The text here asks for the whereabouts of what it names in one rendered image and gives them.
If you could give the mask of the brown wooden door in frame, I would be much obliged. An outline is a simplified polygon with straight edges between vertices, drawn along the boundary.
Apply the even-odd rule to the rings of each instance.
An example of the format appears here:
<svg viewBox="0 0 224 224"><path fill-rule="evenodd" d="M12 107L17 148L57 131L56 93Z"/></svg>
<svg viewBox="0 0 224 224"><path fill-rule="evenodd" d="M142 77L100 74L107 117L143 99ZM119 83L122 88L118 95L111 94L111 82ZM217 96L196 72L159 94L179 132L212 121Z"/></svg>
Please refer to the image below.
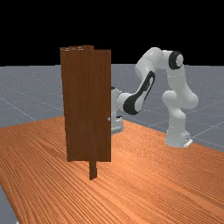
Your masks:
<svg viewBox="0 0 224 224"><path fill-rule="evenodd" d="M96 164L111 160L111 51L62 47L60 64L67 160L88 162L95 179Z"/></svg>

